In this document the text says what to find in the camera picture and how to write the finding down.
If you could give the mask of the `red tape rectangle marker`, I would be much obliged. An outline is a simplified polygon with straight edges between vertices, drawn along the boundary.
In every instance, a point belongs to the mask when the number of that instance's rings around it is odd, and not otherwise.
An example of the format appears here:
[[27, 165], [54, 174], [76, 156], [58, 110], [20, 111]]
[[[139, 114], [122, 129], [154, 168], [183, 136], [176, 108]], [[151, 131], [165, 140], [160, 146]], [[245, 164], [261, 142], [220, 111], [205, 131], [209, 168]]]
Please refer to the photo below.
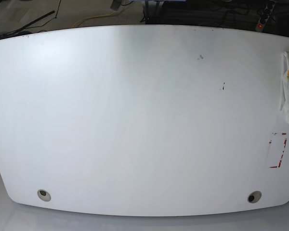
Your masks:
[[268, 168], [280, 168], [287, 144], [287, 133], [273, 132], [269, 145], [266, 165]]

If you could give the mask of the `black power strip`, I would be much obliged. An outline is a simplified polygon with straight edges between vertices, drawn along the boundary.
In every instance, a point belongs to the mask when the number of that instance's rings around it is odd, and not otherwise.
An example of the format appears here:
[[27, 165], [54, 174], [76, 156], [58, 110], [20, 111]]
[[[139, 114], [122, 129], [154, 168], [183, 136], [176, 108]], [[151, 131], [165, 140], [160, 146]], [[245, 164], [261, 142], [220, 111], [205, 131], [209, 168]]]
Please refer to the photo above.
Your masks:
[[255, 31], [256, 32], [263, 32], [263, 29], [268, 21], [268, 19], [270, 18], [273, 9], [276, 5], [276, 2], [274, 0], [267, 0], [266, 4], [265, 4], [265, 8], [263, 9], [259, 21], [255, 27]]

